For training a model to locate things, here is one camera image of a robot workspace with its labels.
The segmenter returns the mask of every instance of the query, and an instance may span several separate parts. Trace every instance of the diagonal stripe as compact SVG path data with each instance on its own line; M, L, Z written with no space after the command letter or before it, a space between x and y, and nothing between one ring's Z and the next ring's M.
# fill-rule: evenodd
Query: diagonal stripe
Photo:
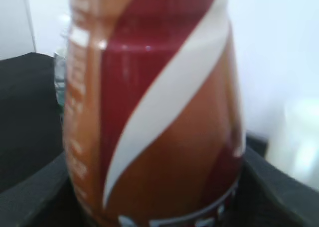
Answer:
M176 119L217 63L229 33L225 5L214 2L131 115L107 174L104 207L122 172Z
M204 17L212 1L132 0L119 18L102 57L102 188L129 117L151 83Z

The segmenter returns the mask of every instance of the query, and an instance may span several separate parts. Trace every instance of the bottle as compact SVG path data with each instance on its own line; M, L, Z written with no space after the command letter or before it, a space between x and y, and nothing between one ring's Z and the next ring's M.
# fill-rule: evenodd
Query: bottle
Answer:
M244 152L227 0L70 0L65 153L92 226L220 226Z
M63 110L70 16L67 14L63 14L59 17L59 21L63 26L63 29L61 31L62 42L54 52L54 86L56 100L61 107L61 110Z

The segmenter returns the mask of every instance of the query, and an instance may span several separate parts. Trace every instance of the white wall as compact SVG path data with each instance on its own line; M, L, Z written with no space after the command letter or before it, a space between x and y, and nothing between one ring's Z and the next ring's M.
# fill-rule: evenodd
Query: white wall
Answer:
M34 52L25 0L0 0L0 60Z
M53 56L61 44L59 15L70 13L69 0L29 0L36 51Z
M247 129L268 136L285 100L319 96L317 0L229 0ZM37 51L52 55L68 0L29 0Z

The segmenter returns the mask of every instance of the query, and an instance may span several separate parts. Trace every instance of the clear bottle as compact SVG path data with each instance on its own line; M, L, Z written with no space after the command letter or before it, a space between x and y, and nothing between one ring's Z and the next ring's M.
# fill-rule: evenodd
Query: clear bottle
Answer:
M67 14L59 17L63 25L61 32L61 45L54 52L54 85L56 100L63 110L64 107L64 91L65 91L65 72L66 72L66 58L68 48L68 33L70 27L70 16Z

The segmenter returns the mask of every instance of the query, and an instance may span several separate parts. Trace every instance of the blurry object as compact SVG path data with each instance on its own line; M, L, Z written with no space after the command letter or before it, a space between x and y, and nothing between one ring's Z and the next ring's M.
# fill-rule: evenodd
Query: blurry object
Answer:
M61 32L62 44L54 53L54 85L56 91L56 99L61 108L64 106L64 90L65 90L65 72L66 72L66 57L68 48L68 33L70 27L70 16L63 14L59 17L59 21L63 25Z
M319 191L319 100L287 103L284 118L269 142L266 160Z
M245 150L227 0L70 1L64 147L85 213L221 226Z

